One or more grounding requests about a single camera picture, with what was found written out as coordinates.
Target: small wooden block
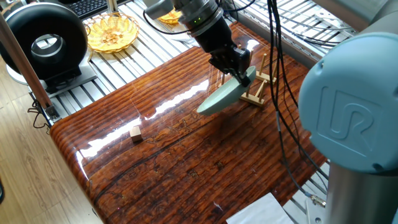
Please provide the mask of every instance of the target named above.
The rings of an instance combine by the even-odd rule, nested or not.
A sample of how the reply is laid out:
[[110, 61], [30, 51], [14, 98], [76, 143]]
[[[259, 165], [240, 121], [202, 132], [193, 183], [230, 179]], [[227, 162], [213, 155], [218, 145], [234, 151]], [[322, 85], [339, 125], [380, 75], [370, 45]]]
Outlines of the small wooden block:
[[256, 71], [256, 78], [258, 80], [260, 80], [260, 81], [264, 81], [264, 80], [269, 81], [269, 75], [265, 74], [264, 72], [261, 75], [259, 73], [260, 73], [259, 71]]
[[141, 131], [138, 126], [132, 127], [130, 130], [130, 137], [133, 142], [142, 140]]
[[262, 99], [260, 102], [259, 98], [253, 96], [252, 94], [249, 94], [248, 96], [246, 96], [246, 93], [243, 93], [243, 95], [240, 97], [240, 99], [244, 100], [246, 102], [252, 103], [254, 105], [257, 105], [257, 106], [262, 106], [264, 104], [264, 99]]

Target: wire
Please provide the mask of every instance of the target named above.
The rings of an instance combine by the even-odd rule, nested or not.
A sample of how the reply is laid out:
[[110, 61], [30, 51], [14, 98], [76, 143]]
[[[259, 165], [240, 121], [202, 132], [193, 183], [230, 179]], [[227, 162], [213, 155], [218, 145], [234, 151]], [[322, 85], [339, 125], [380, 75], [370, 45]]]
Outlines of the wire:
[[31, 108], [28, 108], [28, 109], [27, 109], [27, 112], [28, 112], [28, 113], [35, 113], [35, 114], [36, 114], [36, 117], [35, 117], [35, 119], [34, 119], [34, 121], [33, 121], [33, 127], [34, 127], [34, 128], [37, 128], [37, 129], [47, 127], [47, 132], [46, 132], [46, 133], [49, 134], [49, 130], [50, 130], [49, 124], [43, 123], [42, 126], [36, 126], [37, 118], [39, 117], [40, 114], [42, 114], [42, 112], [41, 112], [41, 110], [40, 110], [40, 104], [39, 104], [39, 102], [38, 102], [37, 100], [34, 100], [34, 101], [33, 101], [32, 107], [31, 107]]
[[316, 26], [311, 26], [311, 25], [304, 24], [304, 23], [302, 23], [302, 22], [295, 21], [294, 19], [291, 19], [291, 18], [288, 18], [288, 17], [285, 17], [285, 16], [280, 16], [280, 17], [282, 17], [282, 18], [284, 18], [284, 19], [287, 19], [287, 20], [289, 20], [289, 21], [292, 21], [292, 22], [294, 22], [294, 23], [300, 24], [301, 26], [311, 27], [312, 29], [320, 29], [320, 30], [346, 30], [346, 29], [352, 29], [351, 27], [345, 27], [345, 28], [323, 28], [323, 27], [316, 27]]
[[176, 35], [176, 34], [184, 34], [184, 33], [186, 33], [186, 32], [190, 32], [190, 31], [191, 31], [191, 30], [185, 30], [185, 31], [181, 31], [181, 32], [165, 32], [165, 31], [162, 31], [162, 30], [156, 28], [156, 26], [154, 26], [153, 24], [151, 24], [151, 23], [149, 22], [149, 20], [148, 20], [148, 18], [147, 18], [147, 16], [146, 16], [145, 10], [144, 10], [144, 12], [142, 12], [142, 16], [144, 17], [144, 19], [145, 19], [145, 21], [148, 23], [148, 25], [150, 25], [150, 26], [151, 26], [152, 28], [154, 28], [157, 32], [160, 32], [160, 33], [162, 33], [162, 34]]
[[[269, 18], [270, 18], [270, 23], [269, 23], [269, 25], [270, 25], [270, 29], [271, 29], [271, 39], [270, 39], [270, 43], [271, 43], [271, 49], [270, 49], [270, 59], [269, 59], [269, 61], [270, 62], [272, 62], [273, 61], [273, 54], [274, 54], [274, 25], [273, 25], [273, 22], [272, 22], [272, 8], [271, 8], [271, 6], [273, 5], [273, 2], [272, 2], [272, 0], [268, 0], [268, 13], [269, 13]], [[278, 54], [278, 57], [277, 57], [277, 62], [279, 61], [279, 59], [280, 59], [280, 57], [279, 57], [279, 55], [280, 55], [280, 53], [278, 52], [277, 53]], [[269, 66], [269, 75], [270, 75], [270, 80], [273, 80], [273, 72], [272, 72], [272, 65], [270, 65]], [[278, 82], [278, 79], [279, 79], [279, 73], [277, 72], [277, 85], [279, 84], [279, 82]], [[300, 185], [299, 185], [299, 183], [297, 183], [297, 181], [295, 180], [295, 178], [294, 178], [294, 176], [292, 175], [292, 172], [290, 171], [290, 168], [289, 168], [289, 163], [287, 162], [287, 158], [286, 158], [286, 153], [285, 153], [285, 149], [284, 149], [284, 142], [283, 142], [283, 138], [282, 138], [282, 131], [281, 131], [281, 129], [280, 129], [280, 124], [279, 124], [279, 114], [280, 114], [280, 111], [279, 111], [279, 107], [278, 107], [278, 102], [277, 102], [277, 98], [275, 97], [275, 93], [274, 93], [274, 87], [273, 87], [273, 82], [269, 82], [269, 84], [270, 84], [270, 88], [271, 88], [271, 100], [272, 100], [272, 103], [274, 104], [274, 107], [275, 107], [275, 111], [276, 111], [276, 116], [277, 116], [277, 127], [278, 127], [278, 135], [279, 135], [279, 141], [280, 141], [280, 148], [281, 148], [281, 150], [282, 150], [282, 158], [283, 158], [283, 163], [284, 163], [284, 165], [285, 165], [285, 168], [286, 168], [286, 170], [287, 170], [287, 173], [289, 174], [289, 176], [290, 176], [290, 178], [292, 179], [292, 181], [293, 181], [293, 183], [296, 185], [296, 187], [300, 190], [300, 191], [302, 191], [306, 196], [308, 196], [308, 197], [311, 197], [311, 195], [307, 192], [307, 191], [305, 191]]]
[[301, 13], [301, 12], [295, 12], [295, 11], [291, 11], [291, 10], [287, 10], [287, 9], [282, 9], [282, 8], [278, 8], [278, 10], [282, 10], [282, 11], [289, 12], [289, 13], [296, 14], [296, 15], [305, 16], [305, 17], [308, 17], [308, 18], [314, 18], [314, 19], [330, 19], [330, 20], [337, 20], [337, 21], [341, 21], [341, 22], [342, 22], [342, 20], [339, 19], [339, 18], [328, 18], [328, 17], [319, 17], [319, 16], [308, 16], [308, 15], [306, 15], [306, 14], [304, 14], [304, 13]]
[[[288, 88], [288, 90], [290, 89], [289, 87], [289, 83], [287, 82], [286, 79], [286, 74], [285, 74], [285, 69], [284, 69], [284, 60], [283, 60], [283, 50], [282, 50], [282, 31], [281, 31], [281, 25], [280, 25], [280, 19], [279, 19], [279, 14], [277, 12], [277, 7], [276, 7], [276, 2], [272, 1], [272, 0], [268, 0], [268, 12], [269, 12], [269, 19], [270, 19], [270, 30], [271, 30], [271, 56], [270, 56], [270, 61], [272, 61], [272, 57], [273, 57], [273, 48], [274, 48], [274, 32], [276, 33], [276, 37], [277, 37], [277, 50], [278, 50], [278, 54], [277, 54], [277, 62], [280, 61], [281, 65], [282, 65], [282, 73], [283, 73], [283, 78], [284, 78], [284, 82], [285, 82], [285, 86]], [[272, 21], [272, 13], [274, 13], [274, 18], [275, 18], [275, 24], [276, 24], [276, 28], [274, 30], [273, 27], [273, 21]], [[277, 63], [276, 66], [276, 93], [278, 93], [279, 91], [279, 64]], [[272, 66], [269, 67], [269, 74], [270, 74], [270, 79], [272, 79]], [[296, 145], [298, 145], [298, 149], [300, 151], [302, 151], [304, 153], [304, 155], [308, 158], [308, 160], [313, 164], [313, 166], [319, 171], [319, 173], [321, 173], [326, 179], [328, 179], [328, 176], [319, 168], [319, 166], [312, 160], [312, 158], [308, 155], [308, 153], [302, 148], [299, 140], [295, 137], [294, 133], [292, 132], [292, 130], [290, 129], [289, 125], [287, 124], [286, 120], [284, 119], [284, 117], [282, 116], [282, 113], [279, 111], [279, 106], [278, 106], [278, 101], [277, 101], [277, 97], [278, 94], [275, 96], [274, 94], [274, 87], [273, 87], [273, 83], [270, 82], [270, 88], [271, 88], [271, 98], [272, 98], [272, 102], [275, 106], [275, 111], [277, 112], [277, 124], [278, 124], [278, 131], [280, 131], [280, 124], [279, 124], [279, 120], [282, 120], [284, 126], [286, 127], [286, 130], [288, 130], [289, 134], [291, 135], [291, 137], [293, 138], [294, 142], [296, 143]], [[291, 90], [289, 90], [289, 93], [291, 95], [291, 97], [294, 99], [294, 96], [291, 92]], [[282, 153], [284, 154], [284, 148], [283, 148], [283, 142], [281, 143], [281, 149], [282, 149]], [[289, 169], [289, 164], [287, 163], [287, 161], [285, 162], [286, 165], [286, 169], [288, 170], [288, 172], [290, 172]], [[304, 191], [301, 186], [299, 186], [299, 184], [294, 180], [294, 178], [291, 176], [293, 182], [295, 183], [295, 185], [297, 186], [298, 189], [300, 189], [301, 191], [303, 191], [303, 193], [306, 193], [306, 191]]]
[[[232, 4], [234, 5], [234, 10], [236, 10], [235, 1], [232, 0]], [[236, 22], [239, 22], [239, 13], [236, 13]]]
[[244, 10], [244, 9], [247, 9], [249, 6], [251, 6], [254, 2], [255, 2], [256, 0], [252, 0], [249, 4], [247, 4], [247, 5], [245, 5], [245, 6], [243, 6], [242, 8], [239, 8], [239, 9], [228, 9], [228, 10], [224, 10], [225, 12], [239, 12], [239, 11], [242, 11], [242, 10]]
[[301, 39], [306, 41], [307, 43], [321, 45], [321, 46], [325, 46], [325, 47], [336, 47], [337, 46], [337, 44], [319, 43], [319, 42], [316, 42], [313, 40], [305, 40], [303, 38], [301, 38]]
[[310, 40], [314, 40], [314, 41], [319, 41], [319, 42], [323, 42], [323, 43], [328, 43], [328, 44], [340, 44], [341, 42], [334, 42], [334, 41], [327, 41], [327, 40], [320, 40], [320, 39], [316, 39], [316, 38], [312, 38], [306, 35], [302, 35], [302, 34], [298, 34], [296, 32], [293, 32], [294, 35], [300, 36], [303, 40], [305, 39], [310, 39]]

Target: wooden table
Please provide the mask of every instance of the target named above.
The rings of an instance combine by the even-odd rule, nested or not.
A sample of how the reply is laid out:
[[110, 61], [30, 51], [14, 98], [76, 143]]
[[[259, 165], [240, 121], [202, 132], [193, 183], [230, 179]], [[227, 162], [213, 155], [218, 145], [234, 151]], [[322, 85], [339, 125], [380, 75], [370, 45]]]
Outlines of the wooden table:
[[[259, 68], [269, 44], [241, 24], [231, 28], [237, 44], [254, 49], [252, 65]], [[51, 137], [106, 223], [224, 223], [268, 192], [283, 204], [297, 190], [281, 163], [269, 89], [263, 108], [239, 101], [212, 116], [196, 113], [221, 83], [209, 57], [190, 49], [52, 127]], [[287, 55], [285, 67], [297, 95], [308, 70]], [[287, 105], [298, 119], [289, 97]], [[136, 125], [144, 140], [133, 143], [129, 130]], [[309, 134], [301, 126], [299, 132], [303, 147], [324, 162]], [[314, 170], [287, 132], [284, 141], [303, 184]]]

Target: yellow object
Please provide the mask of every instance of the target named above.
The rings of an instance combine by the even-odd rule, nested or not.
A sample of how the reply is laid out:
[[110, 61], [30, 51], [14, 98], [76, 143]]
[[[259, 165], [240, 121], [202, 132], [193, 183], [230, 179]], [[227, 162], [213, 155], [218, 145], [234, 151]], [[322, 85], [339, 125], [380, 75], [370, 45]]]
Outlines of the yellow object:
[[180, 18], [181, 14], [181, 12], [176, 12], [175, 9], [173, 9], [171, 12], [158, 18], [158, 20], [166, 24], [176, 25], [178, 24], [178, 19]]
[[137, 38], [138, 22], [121, 12], [92, 18], [87, 25], [88, 46], [96, 52], [113, 53], [128, 48]]

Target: wood grain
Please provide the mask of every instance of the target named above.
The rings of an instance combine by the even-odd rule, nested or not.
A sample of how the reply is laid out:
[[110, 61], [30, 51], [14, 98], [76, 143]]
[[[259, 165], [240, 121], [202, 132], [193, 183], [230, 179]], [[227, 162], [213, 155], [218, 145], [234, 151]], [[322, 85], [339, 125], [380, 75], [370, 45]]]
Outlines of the wood grain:
[[59, 203], [35, 217], [33, 221], [35, 224], [70, 224]]
[[[259, 69], [269, 44], [241, 24], [231, 29], [237, 44], [255, 45], [252, 65]], [[212, 116], [196, 113], [221, 83], [209, 57], [190, 49], [51, 129], [106, 223], [224, 223], [268, 192], [283, 204], [296, 191], [280, 161], [269, 89], [263, 108], [239, 101]], [[308, 70], [287, 55], [285, 67], [297, 96]], [[252, 95], [260, 84], [253, 84]], [[279, 93], [282, 98], [282, 86]], [[298, 119], [291, 98], [287, 105]], [[280, 110], [293, 126], [283, 102]], [[133, 143], [129, 130], [137, 125], [144, 140]], [[303, 147], [321, 164], [325, 159], [308, 133], [299, 132]], [[304, 184], [313, 169], [300, 159], [287, 132], [283, 139], [292, 172]]]
[[93, 213], [91, 204], [79, 187], [61, 201], [61, 206], [71, 224], [102, 223]]
[[25, 85], [21, 85], [18, 82], [15, 82], [9, 75], [6, 70], [6, 63], [0, 57], [0, 79], [4, 84], [4, 88], [0, 91], [3, 93], [6, 92], [6, 96], [9, 97], [10, 100], [15, 100], [21, 96], [24, 96], [28, 93], [28, 87]]
[[0, 220], [4, 224], [28, 224], [31, 221], [24, 215], [22, 207], [17, 203], [17, 197], [14, 192], [13, 183], [16, 181], [11, 175], [12, 169], [8, 161], [0, 162], [0, 177], [4, 187], [5, 200], [0, 206]]
[[[73, 217], [87, 221], [84, 223], [96, 223], [92, 220], [99, 219], [51, 137], [45, 129], [32, 127], [35, 114], [27, 113], [32, 102], [27, 87], [11, 80], [0, 58], [0, 179], [5, 190], [0, 223], [62, 223], [65, 215], [67, 223], [79, 223]], [[37, 124], [43, 122], [44, 118], [39, 116]], [[67, 204], [66, 198], [77, 201]], [[65, 205], [65, 215], [60, 215], [60, 202]], [[88, 212], [96, 219], [87, 219]]]

